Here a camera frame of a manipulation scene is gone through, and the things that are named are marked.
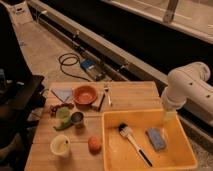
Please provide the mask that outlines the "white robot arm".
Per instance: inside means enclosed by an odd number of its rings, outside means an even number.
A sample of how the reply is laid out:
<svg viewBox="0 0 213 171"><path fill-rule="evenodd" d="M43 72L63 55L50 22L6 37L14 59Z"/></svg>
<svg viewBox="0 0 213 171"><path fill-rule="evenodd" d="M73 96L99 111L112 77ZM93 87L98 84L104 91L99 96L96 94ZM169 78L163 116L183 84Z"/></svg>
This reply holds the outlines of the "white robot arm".
<svg viewBox="0 0 213 171"><path fill-rule="evenodd" d="M211 71L203 62L193 62L171 70L167 75L168 84L161 95L164 109L174 111L191 100L210 114L208 124L213 126L213 87L207 83L210 76Z"/></svg>

